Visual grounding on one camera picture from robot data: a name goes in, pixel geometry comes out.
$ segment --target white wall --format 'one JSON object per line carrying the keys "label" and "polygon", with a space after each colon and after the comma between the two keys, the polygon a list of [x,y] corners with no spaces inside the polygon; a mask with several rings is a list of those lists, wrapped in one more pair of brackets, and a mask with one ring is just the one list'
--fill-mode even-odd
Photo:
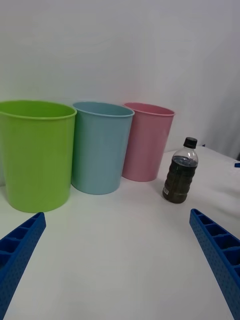
{"label": "white wall", "polygon": [[158,104],[167,150],[206,143],[240,84],[237,1],[3,0],[0,100]]}

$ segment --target white table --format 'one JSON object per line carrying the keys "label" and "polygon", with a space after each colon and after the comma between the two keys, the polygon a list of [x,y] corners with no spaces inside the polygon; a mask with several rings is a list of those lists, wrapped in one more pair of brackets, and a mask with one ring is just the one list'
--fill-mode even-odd
{"label": "white table", "polygon": [[[161,196],[173,152],[153,182],[122,178],[107,195],[71,187],[68,202],[45,214],[4,320],[232,320],[189,217],[197,208],[240,238],[240,169],[207,148],[197,154],[182,204]],[[0,238],[31,216],[1,191]]]}

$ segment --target black bottle cap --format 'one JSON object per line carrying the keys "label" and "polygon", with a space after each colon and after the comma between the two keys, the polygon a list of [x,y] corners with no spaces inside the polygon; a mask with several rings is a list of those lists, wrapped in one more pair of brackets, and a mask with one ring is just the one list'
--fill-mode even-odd
{"label": "black bottle cap", "polygon": [[195,138],[191,138],[190,136],[188,136],[186,139],[185,139],[185,142],[184,142],[184,147],[187,147],[187,148],[191,148],[191,149],[195,149],[196,148],[196,145],[197,145],[197,142],[198,140],[195,139]]}

